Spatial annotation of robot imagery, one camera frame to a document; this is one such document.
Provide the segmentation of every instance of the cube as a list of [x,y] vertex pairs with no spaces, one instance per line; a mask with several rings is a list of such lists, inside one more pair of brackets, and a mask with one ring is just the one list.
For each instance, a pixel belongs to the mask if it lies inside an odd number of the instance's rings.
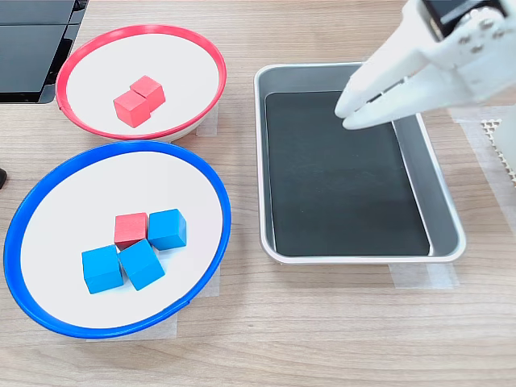
[[119,258],[114,245],[83,252],[82,271],[91,294],[123,285]]
[[138,127],[151,118],[151,108],[147,99],[129,90],[114,101],[116,115],[130,127]]
[[147,238],[148,216],[138,214],[119,215],[114,219],[114,244],[120,250]]
[[120,252],[119,259],[136,290],[164,276],[161,263],[146,239]]
[[186,221],[179,210],[149,215],[148,241],[158,250],[186,246]]
[[131,85],[131,90],[147,99],[151,111],[164,102],[163,87],[146,75]]

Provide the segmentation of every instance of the metal tray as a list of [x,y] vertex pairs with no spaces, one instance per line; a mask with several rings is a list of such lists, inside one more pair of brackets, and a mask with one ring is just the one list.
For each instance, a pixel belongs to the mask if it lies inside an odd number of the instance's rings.
[[359,67],[360,63],[279,64],[265,67],[256,74],[256,145],[260,242],[263,249],[282,264],[443,263],[456,260],[463,254],[466,247],[464,229],[419,114],[394,122],[393,128],[430,245],[427,255],[287,256],[277,252],[265,99],[275,93],[341,91],[346,81]]

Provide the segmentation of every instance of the wood grain surface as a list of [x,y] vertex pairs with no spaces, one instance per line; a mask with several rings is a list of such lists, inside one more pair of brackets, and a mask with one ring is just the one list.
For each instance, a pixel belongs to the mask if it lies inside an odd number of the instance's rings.
[[[461,128],[424,115],[468,236],[454,290],[395,289],[387,266],[287,267],[258,239],[252,77],[275,63],[366,59],[400,21],[398,0],[91,2],[75,48],[136,23],[191,28],[229,78],[218,135],[177,141],[217,170],[232,237],[220,296],[178,315],[177,337],[86,342],[46,331],[0,276],[1,386],[516,385],[516,243]],[[493,103],[516,101],[514,93]],[[105,140],[48,105],[0,106],[0,240],[27,192]]]

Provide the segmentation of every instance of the tape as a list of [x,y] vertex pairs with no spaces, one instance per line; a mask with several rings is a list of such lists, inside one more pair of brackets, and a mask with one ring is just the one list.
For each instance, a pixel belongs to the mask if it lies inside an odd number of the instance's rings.
[[513,233],[516,233],[516,193],[514,171],[503,154],[493,146],[493,131],[512,106],[450,109],[451,118],[462,126],[476,159]]
[[459,278],[453,264],[390,264],[397,289],[454,289]]
[[215,137],[218,126],[218,103],[210,110],[201,124],[197,127],[198,137]]

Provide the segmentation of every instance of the black device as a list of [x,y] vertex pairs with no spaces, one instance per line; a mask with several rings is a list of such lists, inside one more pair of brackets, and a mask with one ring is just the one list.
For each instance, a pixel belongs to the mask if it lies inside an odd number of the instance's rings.
[[343,129],[333,111],[340,94],[280,93],[265,99],[277,252],[428,255],[392,124]]
[[0,102],[47,103],[87,0],[0,0]]
[[422,0],[422,2],[444,38],[453,32],[463,16],[476,8],[490,6],[506,15],[498,0]]
[[0,168],[0,189],[7,180],[7,172]]

